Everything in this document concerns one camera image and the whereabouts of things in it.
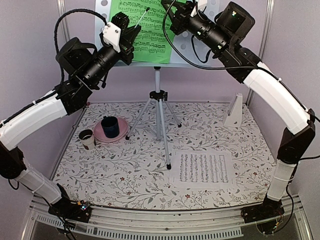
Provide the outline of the white perforated music stand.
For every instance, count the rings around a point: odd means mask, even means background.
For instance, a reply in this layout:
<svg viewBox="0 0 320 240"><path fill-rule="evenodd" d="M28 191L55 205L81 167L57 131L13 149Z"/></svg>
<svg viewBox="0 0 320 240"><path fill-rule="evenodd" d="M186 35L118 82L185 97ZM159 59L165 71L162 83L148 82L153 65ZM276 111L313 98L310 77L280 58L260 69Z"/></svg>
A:
<svg viewBox="0 0 320 240"><path fill-rule="evenodd" d="M97 0L95 2L95 10L100 13L102 16L106 18L106 20L109 22L111 21L112 17L110 16L110 10L111 10L111 3L112 0ZM173 60L173 56L171 53L170 62L167 63L170 67L172 67L175 64L175 61ZM167 141L167 134L166 134L166 126L165 126L165 114L164 114L164 107L167 107L175 120L178 127L181 127L182 124L178 120L176 114L173 111L173 108L171 105L167 102L168 99L168 93L161 89L160 84L160 69L161 66L164 65L164 63L151 63L151 62L138 62L132 60L131 66L136 67L153 67L155 72L155 90L151 91L149 94L149 99L145 103L143 109L139 112L138 117L135 119L135 122L132 127L130 127L128 130L125 139L128 141L130 140L130 137L133 135L134 130L136 129L136 126L141 121L141 118L143 114L146 112L148 106L152 101L155 101L155 108L156 108L156 138L158 140L163 140L164 142L164 150L165 150L165 160L166 160L166 166L167 169L171 169L171 160L169 155L169 148L168 148L168 141Z"/></svg>

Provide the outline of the white sheet music page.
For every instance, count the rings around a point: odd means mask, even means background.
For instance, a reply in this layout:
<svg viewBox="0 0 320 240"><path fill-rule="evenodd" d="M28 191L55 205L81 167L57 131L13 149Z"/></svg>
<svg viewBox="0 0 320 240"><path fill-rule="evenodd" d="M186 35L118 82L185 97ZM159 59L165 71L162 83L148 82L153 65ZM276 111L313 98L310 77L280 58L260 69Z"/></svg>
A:
<svg viewBox="0 0 320 240"><path fill-rule="evenodd" d="M175 150L168 180L180 189L233 189L232 154L227 150Z"/></svg>

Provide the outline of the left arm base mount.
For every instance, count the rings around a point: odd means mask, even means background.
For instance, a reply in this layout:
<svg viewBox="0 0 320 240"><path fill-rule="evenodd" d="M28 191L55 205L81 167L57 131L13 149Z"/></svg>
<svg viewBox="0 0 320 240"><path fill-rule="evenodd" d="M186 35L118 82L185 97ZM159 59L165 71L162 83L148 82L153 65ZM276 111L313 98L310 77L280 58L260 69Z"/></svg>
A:
<svg viewBox="0 0 320 240"><path fill-rule="evenodd" d="M62 219L88 223L92 208L83 204L72 203L69 199L60 199L49 207L48 213Z"/></svg>

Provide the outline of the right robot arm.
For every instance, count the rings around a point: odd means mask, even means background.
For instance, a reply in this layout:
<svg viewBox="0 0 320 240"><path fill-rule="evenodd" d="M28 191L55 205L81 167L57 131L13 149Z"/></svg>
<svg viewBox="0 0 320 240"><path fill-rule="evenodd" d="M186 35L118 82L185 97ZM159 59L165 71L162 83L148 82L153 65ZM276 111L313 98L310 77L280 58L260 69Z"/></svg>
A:
<svg viewBox="0 0 320 240"><path fill-rule="evenodd" d="M257 55L241 46L255 24L255 19L244 8L229 2L211 20L203 13L207 6L205 0L163 0L161 5L175 35L185 31L193 34L210 48L223 70L258 94L285 123L275 172L258 208L262 218L269 218L278 210L298 162L315 138L314 112L306 108Z"/></svg>

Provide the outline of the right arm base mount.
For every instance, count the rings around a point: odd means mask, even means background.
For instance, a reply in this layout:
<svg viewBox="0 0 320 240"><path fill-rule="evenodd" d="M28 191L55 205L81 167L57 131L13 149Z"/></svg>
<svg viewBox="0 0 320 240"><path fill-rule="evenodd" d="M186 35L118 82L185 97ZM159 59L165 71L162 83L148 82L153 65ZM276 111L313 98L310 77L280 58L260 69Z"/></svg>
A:
<svg viewBox="0 0 320 240"><path fill-rule="evenodd" d="M282 201L274 201L266 198L262 203L246 206L241 209L240 215L245 223L252 223L279 217L285 213Z"/></svg>

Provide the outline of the green sheet music page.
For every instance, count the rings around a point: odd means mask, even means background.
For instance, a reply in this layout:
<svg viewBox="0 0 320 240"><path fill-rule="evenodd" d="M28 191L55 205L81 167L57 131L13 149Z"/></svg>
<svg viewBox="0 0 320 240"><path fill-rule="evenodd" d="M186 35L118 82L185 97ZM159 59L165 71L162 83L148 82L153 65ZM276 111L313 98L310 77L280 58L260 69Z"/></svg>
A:
<svg viewBox="0 0 320 240"><path fill-rule="evenodd" d="M123 12L129 17L129 26L140 25L133 47L135 62L168 64L172 48L163 33L165 10L160 0L113 0L109 15Z"/></svg>

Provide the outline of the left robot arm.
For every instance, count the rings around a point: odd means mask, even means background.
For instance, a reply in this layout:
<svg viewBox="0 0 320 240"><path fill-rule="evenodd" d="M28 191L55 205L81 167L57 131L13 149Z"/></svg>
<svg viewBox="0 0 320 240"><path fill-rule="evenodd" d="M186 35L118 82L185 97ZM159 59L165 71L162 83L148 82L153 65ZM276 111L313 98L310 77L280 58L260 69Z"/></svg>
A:
<svg viewBox="0 0 320 240"><path fill-rule="evenodd" d="M25 185L63 217L70 217L75 211L68 194L33 168L24 159L18 144L48 123L83 108L93 90L99 90L100 80L106 79L118 61L130 65L134 57L133 43L140 31L140 25L124 27L108 22L99 35L101 49L72 38L56 55L69 79L0 124L1 176Z"/></svg>

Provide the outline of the white metronome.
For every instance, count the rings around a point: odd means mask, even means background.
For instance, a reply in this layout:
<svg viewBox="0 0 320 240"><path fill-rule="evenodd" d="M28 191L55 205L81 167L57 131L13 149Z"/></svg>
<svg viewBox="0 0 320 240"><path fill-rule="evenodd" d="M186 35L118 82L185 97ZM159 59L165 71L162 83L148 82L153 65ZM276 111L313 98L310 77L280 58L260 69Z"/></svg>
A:
<svg viewBox="0 0 320 240"><path fill-rule="evenodd" d="M225 127L239 128L242 124L243 116L243 95L238 92L234 96L233 100L229 103L229 106L223 116L223 125Z"/></svg>

